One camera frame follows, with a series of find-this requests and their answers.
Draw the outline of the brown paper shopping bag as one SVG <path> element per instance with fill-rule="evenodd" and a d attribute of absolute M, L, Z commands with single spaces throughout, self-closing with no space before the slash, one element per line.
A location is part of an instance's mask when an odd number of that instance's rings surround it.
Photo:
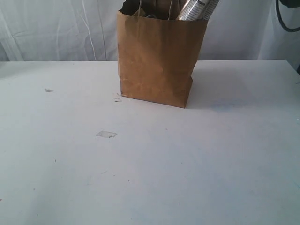
<path fill-rule="evenodd" d="M 208 21 L 178 21 L 181 0 L 127 0 L 117 12 L 120 93 L 184 108 Z M 132 16 L 138 9 L 144 17 Z M 157 18 L 147 18 L 154 14 Z"/>

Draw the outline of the yellow grain bottle white cap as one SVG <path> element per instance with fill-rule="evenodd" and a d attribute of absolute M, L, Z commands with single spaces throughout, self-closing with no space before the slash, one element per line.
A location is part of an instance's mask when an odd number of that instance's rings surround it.
<path fill-rule="evenodd" d="M 132 16 L 144 17 L 145 15 L 146 15 L 145 11 L 141 8 L 141 9 L 138 9 L 136 12 L 134 12 Z"/>

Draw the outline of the white backdrop curtain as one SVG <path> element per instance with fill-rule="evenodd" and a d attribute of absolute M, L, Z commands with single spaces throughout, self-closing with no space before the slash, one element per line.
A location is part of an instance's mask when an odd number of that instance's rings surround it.
<path fill-rule="evenodd" d="M 2 61 L 115 61 L 121 0 L 3 0 Z M 284 31 L 272 0 L 222 0 L 210 17 L 200 60 L 300 62 L 300 34 Z"/>

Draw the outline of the long pasta packet dark blue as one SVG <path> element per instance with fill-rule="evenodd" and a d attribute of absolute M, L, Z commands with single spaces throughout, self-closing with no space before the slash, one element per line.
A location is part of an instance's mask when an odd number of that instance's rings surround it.
<path fill-rule="evenodd" d="M 218 3 L 219 0 L 187 0 L 177 20 L 209 20 Z"/>

